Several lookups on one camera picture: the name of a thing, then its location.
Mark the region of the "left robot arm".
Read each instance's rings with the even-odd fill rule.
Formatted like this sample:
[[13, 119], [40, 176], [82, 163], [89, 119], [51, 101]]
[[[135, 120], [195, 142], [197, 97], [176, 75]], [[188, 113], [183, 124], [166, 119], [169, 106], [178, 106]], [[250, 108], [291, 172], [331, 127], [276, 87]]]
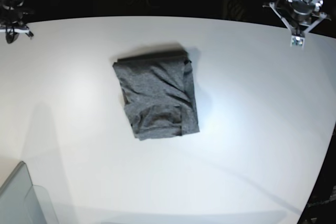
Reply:
[[324, 0], [275, 0], [264, 6], [272, 9], [295, 40], [300, 40], [322, 21], [331, 19], [323, 5]]

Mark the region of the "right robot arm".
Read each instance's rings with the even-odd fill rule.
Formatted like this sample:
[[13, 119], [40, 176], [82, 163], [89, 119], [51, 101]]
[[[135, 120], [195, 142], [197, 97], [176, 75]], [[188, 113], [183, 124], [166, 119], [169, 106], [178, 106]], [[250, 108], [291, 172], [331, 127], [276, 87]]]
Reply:
[[33, 9], [24, 6], [25, 0], [1, 0], [1, 33], [6, 42], [12, 44], [20, 34], [30, 39], [34, 34], [24, 21], [24, 16], [34, 14]]

